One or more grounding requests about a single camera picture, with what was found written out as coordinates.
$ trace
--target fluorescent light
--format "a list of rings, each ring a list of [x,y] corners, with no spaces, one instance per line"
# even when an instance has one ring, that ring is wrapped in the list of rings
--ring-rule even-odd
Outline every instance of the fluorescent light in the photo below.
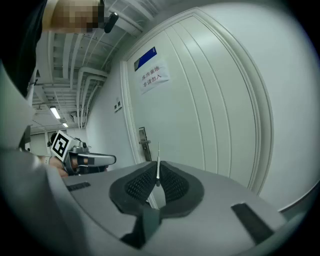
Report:
[[[60,119],[60,115],[56,109],[55,106],[50,107],[51,112],[53,113],[53,115],[55,116],[56,119]]]

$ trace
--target black mesh panel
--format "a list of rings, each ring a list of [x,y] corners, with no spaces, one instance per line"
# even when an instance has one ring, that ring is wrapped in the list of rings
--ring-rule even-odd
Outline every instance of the black mesh panel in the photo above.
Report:
[[[145,204],[155,186],[156,175],[157,168],[151,168],[145,171],[125,184],[125,192],[141,204]]]
[[[171,171],[167,166],[161,165],[160,180],[166,203],[178,200],[188,192],[187,180]]]

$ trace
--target white door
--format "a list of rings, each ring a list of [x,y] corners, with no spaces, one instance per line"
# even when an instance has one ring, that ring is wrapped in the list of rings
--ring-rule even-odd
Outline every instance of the white door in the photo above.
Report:
[[[157,54],[135,71],[135,61],[153,47]],[[233,58],[203,23],[189,17],[161,31],[133,54],[127,70],[137,136],[144,127],[153,161],[160,142],[161,160],[248,186],[256,144],[251,100]],[[145,84],[155,71],[169,80]]]

